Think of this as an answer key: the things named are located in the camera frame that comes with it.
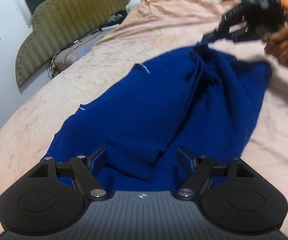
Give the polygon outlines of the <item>person right hand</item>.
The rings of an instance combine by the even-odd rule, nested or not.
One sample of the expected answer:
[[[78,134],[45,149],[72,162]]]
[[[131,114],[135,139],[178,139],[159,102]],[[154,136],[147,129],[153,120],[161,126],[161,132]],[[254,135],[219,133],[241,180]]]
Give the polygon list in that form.
[[[265,45],[265,53],[275,57],[278,62],[288,67],[288,23],[277,32],[261,37]]]

